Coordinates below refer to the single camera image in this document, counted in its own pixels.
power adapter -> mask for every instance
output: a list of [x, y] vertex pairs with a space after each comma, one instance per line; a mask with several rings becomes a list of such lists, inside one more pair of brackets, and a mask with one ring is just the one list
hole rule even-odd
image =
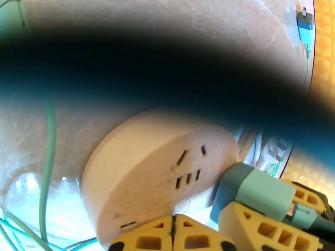
[[297, 22], [300, 40], [304, 43], [307, 59], [309, 59], [309, 53], [315, 41], [314, 16], [303, 7], [298, 15]]

yellow plastic part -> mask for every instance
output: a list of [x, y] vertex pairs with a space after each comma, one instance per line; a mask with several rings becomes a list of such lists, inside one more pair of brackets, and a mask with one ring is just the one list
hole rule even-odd
[[237, 250], [317, 251], [319, 238], [266, 217], [237, 202], [219, 214], [219, 232], [234, 239]]
[[281, 179], [281, 181], [295, 188], [296, 193], [293, 198], [293, 203], [300, 203], [315, 209], [320, 215], [326, 211], [325, 204], [317, 194], [293, 184], [291, 180]]
[[234, 242], [219, 232], [185, 216], [176, 216], [175, 251], [225, 251], [222, 243], [228, 244], [227, 251], [234, 251]]
[[236, 248], [232, 239], [185, 215], [167, 215], [117, 237], [109, 248], [109, 251], [139, 250], [236, 251]]

round power strip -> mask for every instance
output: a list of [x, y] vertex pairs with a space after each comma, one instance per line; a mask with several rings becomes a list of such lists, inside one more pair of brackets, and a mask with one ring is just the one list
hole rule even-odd
[[82, 177], [100, 244], [107, 250], [157, 217], [208, 208], [219, 176], [238, 159], [233, 135], [203, 119], [151, 110], [125, 121], [99, 144]]

marble surface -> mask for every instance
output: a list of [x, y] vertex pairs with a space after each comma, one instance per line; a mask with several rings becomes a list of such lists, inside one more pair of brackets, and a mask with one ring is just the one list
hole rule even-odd
[[[117, 23], [192, 29], [202, 40], [241, 48], [250, 61], [267, 61], [303, 85], [306, 53], [299, 40], [296, 12], [313, 0], [24, 0], [32, 30], [57, 24]], [[312, 61], [306, 87], [309, 87]], [[144, 105], [96, 107], [55, 103], [57, 152], [47, 206], [51, 242], [69, 245], [94, 236], [80, 200], [79, 182], [97, 144]], [[47, 123], [43, 105], [0, 104], [1, 206], [38, 228], [38, 201], [46, 156]], [[0, 241], [0, 248], [8, 247]]]

orange wall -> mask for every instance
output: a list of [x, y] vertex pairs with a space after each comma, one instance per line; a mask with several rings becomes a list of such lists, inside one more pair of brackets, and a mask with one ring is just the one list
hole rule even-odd
[[[311, 93], [321, 95], [335, 107], [335, 0], [314, 0], [314, 7], [316, 43]], [[335, 207], [335, 174], [307, 155], [294, 150], [282, 178], [324, 193]]]

